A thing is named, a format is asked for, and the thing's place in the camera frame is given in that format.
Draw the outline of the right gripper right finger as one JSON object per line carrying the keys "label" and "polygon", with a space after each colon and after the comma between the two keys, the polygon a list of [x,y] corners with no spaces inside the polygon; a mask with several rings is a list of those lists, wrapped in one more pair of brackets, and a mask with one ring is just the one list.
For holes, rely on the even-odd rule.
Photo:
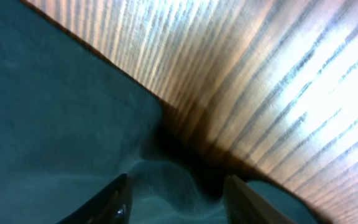
{"label": "right gripper right finger", "polygon": [[229,175],[224,179],[223,202],[227,222],[231,224],[295,223],[249,188],[236,175]]}

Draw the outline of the black t-shirt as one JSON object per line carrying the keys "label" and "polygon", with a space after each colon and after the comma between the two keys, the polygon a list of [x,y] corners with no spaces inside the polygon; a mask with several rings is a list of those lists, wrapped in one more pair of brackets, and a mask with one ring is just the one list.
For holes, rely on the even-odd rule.
{"label": "black t-shirt", "polygon": [[[228,223],[227,174],[162,126],[158,99],[19,1],[0,1],[0,223],[59,223],[121,174],[129,223]],[[243,180],[295,223],[298,199]]]}

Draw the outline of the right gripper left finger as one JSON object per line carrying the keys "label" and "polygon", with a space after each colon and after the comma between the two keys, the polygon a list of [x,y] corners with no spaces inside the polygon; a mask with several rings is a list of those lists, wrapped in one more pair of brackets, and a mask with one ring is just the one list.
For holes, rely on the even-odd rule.
{"label": "right gripper left finger", "polygon": [[128,224],[132,181],[121,174],[58,224]]}

